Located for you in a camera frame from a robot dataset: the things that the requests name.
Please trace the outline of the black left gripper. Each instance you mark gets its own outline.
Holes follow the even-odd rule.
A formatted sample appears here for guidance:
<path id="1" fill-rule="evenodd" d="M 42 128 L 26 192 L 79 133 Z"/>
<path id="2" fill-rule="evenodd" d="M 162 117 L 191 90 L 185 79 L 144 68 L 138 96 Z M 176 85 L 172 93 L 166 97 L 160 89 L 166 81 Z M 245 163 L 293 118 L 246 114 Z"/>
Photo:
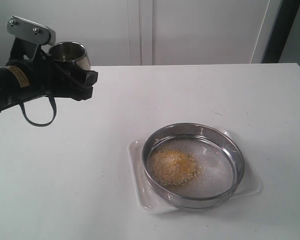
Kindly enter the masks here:
<path id="1" fill-rule="evenodd" d="M 93 95 L 99 73 L 89 65 L 70 62 L 57 64 L 53 57 L 36 45 L 15 38 L 5 66 L 6 99 L 36 99 L 43 96 L 85 101 Z"/>

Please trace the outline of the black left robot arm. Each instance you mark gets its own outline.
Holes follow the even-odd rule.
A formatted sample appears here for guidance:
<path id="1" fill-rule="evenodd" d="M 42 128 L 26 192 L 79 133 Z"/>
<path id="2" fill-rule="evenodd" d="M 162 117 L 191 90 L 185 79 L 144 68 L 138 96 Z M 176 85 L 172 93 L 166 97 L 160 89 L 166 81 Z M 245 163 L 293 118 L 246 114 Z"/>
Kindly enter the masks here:
<path id="1" fill-rule="evenodd" d="M 42 97 L 53 106 L 56 98 L 88 100 L 97 80 L 82 44 L 64 41 L 45 52 L 41 44 L 16 38 L 0 67 L 0 112 Z"/>

